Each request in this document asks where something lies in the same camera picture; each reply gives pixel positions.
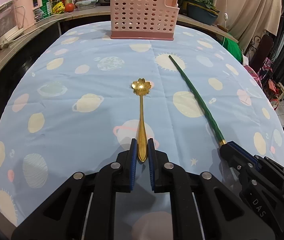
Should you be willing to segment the green chopstick gold band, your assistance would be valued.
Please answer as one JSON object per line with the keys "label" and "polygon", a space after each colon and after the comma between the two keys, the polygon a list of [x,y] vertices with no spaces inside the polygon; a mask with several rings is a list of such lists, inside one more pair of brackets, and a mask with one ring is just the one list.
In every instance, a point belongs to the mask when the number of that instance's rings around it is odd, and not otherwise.
{"label": "green chopstick gold band", "polygon": [[185,81],[187,87],[189,88],[191,93],[194,95],[195,100],[198,102],[199,106],[201,107],[201,110],[203,111],[204,116],[205,116],[205,118],[207,119],[207,122],[210,125],[210,128],[213,130],[213,132],[215,134],[215,138],[218,141],[218,144],[220,146],[225,145],[226,144],[226,140],[225,140],[221,130],[219,129],[216,121],[214,120],[210,110],[208,109],[206,103],[201,98],[200,94],[198,93],[198,91],[196,90],[196,88],[194,87],[194,85],[192,84],[190,79],[187,77],[187,75],[181,69],[179,64],[177,64],[177,62],[174,60],[174,58],[171,55],[169,55],[168,58],[171,60],[173,65],[177,68],[177,70],[178,70],[179,74],[181,75],[182,79]]}

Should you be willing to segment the gold flower-shaped spoon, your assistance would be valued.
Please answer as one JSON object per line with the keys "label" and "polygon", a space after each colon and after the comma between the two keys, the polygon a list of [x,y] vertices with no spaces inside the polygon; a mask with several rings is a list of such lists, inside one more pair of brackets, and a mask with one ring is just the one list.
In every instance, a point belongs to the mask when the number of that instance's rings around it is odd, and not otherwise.
{"label": "gold flower-shaped spoon", "polygon": [[139,126],[138,126],[138,159],[141,163],[147,160],[147,135],[144,122],[143,98],[149,93],[150,82],[139,78],[131,84],[133,93],[139,97]]}

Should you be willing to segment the blue planet pattern tablecloth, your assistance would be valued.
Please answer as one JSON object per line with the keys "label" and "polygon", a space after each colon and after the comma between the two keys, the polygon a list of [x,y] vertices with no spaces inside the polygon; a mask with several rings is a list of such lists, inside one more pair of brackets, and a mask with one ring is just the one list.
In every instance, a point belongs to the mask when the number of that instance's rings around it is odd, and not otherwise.
{"label": "blue planet pattern tablecloth", "polygon": [[98,172],[137,136],[144,78],[146,135],[187,172],[240,184],[183,70],[224,138],[284,167],[284,131],[246,69],[209,35],[176,27],[173,41],[112,40],[111,24],[67,31],[26,72],[0,119],[0,212],[14,226],[77,171]]}

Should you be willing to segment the green plastic bag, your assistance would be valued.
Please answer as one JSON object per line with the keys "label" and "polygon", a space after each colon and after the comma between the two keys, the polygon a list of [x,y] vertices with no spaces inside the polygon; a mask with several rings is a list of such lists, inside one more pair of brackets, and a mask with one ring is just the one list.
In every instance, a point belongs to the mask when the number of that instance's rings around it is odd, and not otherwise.
{"label": "green plastic bag", "polygon": [[243,63],[243,54],[238,44],[227,37],[223,37],[222,46],[240,63]]}

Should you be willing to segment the beige hanging curtain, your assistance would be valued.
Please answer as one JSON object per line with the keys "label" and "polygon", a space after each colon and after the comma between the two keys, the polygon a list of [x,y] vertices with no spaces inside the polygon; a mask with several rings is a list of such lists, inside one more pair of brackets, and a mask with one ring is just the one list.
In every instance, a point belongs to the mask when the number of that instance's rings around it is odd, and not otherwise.
{"label": "beige hanging curtain", "polygon": [[246,50],[252,38],[264,32],[277,35],[281,18],[281,0],[213,0],[220,11],[217,23],[226,27]]}

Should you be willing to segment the dark blue bowl with greens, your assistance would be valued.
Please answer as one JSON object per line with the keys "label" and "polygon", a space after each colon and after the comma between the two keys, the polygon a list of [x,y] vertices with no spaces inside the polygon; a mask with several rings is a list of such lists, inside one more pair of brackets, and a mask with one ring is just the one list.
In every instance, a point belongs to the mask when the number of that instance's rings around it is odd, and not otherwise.
{"label": "dark blue bowl with greens", "polygon": [[213,25],[219,13],[212,0],[186,0],[187,17],[200,23]]}

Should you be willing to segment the pink perforated utensil holder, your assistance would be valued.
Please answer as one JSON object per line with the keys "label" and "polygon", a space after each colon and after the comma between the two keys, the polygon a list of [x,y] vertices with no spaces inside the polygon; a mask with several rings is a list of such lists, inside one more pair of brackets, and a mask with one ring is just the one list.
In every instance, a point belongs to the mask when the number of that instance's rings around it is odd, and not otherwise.
{"label": "pink perforated utensil holder", "polygon": [[178,0],[110,0],[111,38],[174,40]]}

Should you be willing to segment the yellow snack packet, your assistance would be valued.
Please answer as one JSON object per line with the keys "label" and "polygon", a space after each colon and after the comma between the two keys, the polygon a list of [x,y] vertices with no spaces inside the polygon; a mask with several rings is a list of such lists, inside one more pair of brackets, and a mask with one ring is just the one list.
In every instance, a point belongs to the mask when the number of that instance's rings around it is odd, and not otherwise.
{"label": "yellow snack packet", "polygon": [[52,8],[53,15],[62,14],[64,13],[64,10],[65,10],[65,6],[63,2],[56,3]]}

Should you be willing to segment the red tomato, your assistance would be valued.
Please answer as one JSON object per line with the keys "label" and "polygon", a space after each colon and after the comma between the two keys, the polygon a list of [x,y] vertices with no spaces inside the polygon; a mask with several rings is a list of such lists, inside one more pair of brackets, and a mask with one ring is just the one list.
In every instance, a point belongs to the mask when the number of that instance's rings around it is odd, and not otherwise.
{"label": "red tomato", "polygon": [[75,10],[75,4],[73,3],[68,3],[64,7],[65,12],[73,12]]}

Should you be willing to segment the white blender with jar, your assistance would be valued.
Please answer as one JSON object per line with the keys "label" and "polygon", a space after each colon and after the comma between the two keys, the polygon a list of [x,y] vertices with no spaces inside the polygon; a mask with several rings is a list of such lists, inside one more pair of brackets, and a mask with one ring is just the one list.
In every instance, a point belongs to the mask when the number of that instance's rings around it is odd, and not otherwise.
{"label": "white blender with jar", "polygon": [[0,49],[21,35],[23,27],[24,21],[19,23],[15,2],[8,1],[2,4],[0,6]]}

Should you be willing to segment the clear glass food container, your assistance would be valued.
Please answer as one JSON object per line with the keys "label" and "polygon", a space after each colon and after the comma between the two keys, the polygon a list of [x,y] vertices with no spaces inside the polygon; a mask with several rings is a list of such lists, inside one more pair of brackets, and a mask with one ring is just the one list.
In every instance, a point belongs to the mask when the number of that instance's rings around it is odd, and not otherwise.
{"label": "clear glass food container", "polygon": [[82,0],[76,2],[76,7],[79,10],[86,10],[86,9],[93,9],[96,7],[96,4],[98,3],[98,0]]}

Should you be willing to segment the green tin can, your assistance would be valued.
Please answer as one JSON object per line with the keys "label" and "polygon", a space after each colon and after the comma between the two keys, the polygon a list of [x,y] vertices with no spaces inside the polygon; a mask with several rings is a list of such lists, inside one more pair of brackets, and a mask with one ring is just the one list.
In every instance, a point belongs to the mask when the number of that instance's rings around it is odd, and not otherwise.
{"label": "green tin can", "polygon": [[52,15],[52,7],[50,0],[42,0],[42,6],[34,10],[35,21],[39,22]]}

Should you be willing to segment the pink electric kettle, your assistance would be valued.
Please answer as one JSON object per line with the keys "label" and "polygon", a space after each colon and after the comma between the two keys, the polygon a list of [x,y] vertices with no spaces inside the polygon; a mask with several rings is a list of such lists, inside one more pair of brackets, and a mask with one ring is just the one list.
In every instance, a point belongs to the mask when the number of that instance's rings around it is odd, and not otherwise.
{"label": "pink electric kettle", "polygon": [[28,29],[36,23],[34,11],[42,6],[42,0],[13,0],[19,29]]}

